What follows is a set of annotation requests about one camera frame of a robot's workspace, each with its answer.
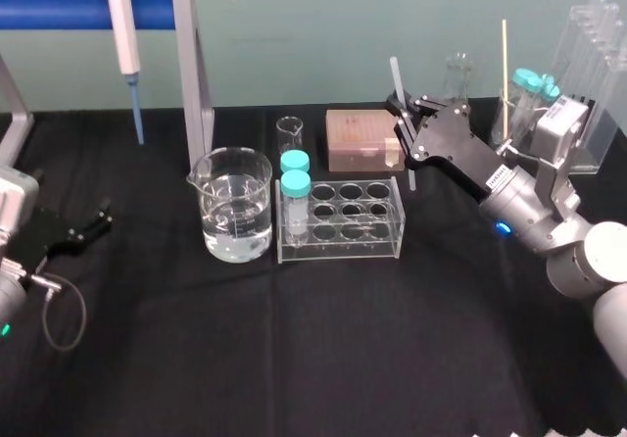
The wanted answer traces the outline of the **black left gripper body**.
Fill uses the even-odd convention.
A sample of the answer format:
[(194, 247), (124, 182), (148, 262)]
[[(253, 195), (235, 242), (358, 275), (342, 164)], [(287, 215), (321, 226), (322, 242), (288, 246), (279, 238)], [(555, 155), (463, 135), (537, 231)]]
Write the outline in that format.
[(9, 242), (9, 260), (21, 265), (27, 273), (36, 273), (56, 256), (81, 254), (93, 243), (80, 240), (81, 230), (95, 216), (83, 224), (75, 224), (51, 209), (36, 207)]

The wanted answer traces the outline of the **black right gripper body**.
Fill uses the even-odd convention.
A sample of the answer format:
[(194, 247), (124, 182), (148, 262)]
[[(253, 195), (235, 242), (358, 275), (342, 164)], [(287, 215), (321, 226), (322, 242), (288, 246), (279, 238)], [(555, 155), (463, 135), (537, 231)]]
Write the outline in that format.
[(412, 156), (405, 155), (405, 163), (410, 170), (437, 168), (471, 197), (487, 198), (493, 192), (489, 179), (505, 162), (471, 131), (469, 114), (459, 105), (433, 115), (417, 113)]

